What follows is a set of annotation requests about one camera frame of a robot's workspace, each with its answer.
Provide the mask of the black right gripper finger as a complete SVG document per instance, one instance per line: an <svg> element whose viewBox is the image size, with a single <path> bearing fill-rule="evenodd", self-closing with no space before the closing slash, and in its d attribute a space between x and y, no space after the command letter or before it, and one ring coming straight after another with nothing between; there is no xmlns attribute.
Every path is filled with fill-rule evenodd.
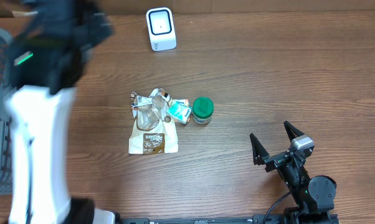
<svg viewBox="0 0 375 224"><path fill-rule="evenodd" d="M254 133L250 134L250 142L252 144L252 152L254 158L255 165L264 165L265 160L269 158L269 153L254 135Z"/></svg>
<svg viewBox="0 0 375 224"><path fill-rule="evenodd" d="M297 137L305 135L305 133L301 132L299 129L297 129L296 127L294 127L294 125L292 125L288 121L285 121L283 123L283 125L284 125L285 130L286 130L286 132L288 134L288 138L289 138L290 142L292 142Z"/></svg>

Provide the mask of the green lid jar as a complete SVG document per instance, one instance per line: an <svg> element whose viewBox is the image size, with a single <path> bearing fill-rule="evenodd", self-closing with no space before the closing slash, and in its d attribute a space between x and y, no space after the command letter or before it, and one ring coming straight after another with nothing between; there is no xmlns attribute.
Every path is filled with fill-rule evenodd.
<svg viewBox="0 0 375 224"><path fill-rule="evenodd" d="M197 124L208 124L214 112L214 104L210 98L199 97L192 106L193 120Z"/></svg>

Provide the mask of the teal tissue pack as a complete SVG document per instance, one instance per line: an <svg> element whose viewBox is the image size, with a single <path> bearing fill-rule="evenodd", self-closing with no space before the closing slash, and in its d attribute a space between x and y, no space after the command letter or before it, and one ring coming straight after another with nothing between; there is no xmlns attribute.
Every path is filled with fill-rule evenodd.
<svg viewBox="0 0 375 224"><path fill-rule="evenodd" d="M182 124L187 124L192 109L188 106L182 105L180 103L173 103L168 109L167 113L175 120L179 121Z"/></svg>

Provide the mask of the brown Pantree snack bag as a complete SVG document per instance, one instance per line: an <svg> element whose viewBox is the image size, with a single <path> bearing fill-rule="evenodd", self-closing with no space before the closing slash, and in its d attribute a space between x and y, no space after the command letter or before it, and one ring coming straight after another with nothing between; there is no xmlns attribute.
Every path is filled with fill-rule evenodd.
<svg viewBox="0 0 375 224"><path fill-rule="evenodd" d="M131 110L134 117L129 138L130 154L170 154L179 150L174 119L167 113L172 98L162 88L150 96L131 92Z"/></svg>

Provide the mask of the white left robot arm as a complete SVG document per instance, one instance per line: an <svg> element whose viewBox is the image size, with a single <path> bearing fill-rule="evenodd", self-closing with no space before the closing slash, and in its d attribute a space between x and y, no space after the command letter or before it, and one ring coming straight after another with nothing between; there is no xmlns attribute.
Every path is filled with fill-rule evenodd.
<svg viewBox="0 0 375 224"><path fill-rule="evenodd" d="M9 45L4 106L11 117L9 223L115 223L67 185L67 141L76 84L112 27L95 1L29 1L36 14Z"/></svg>

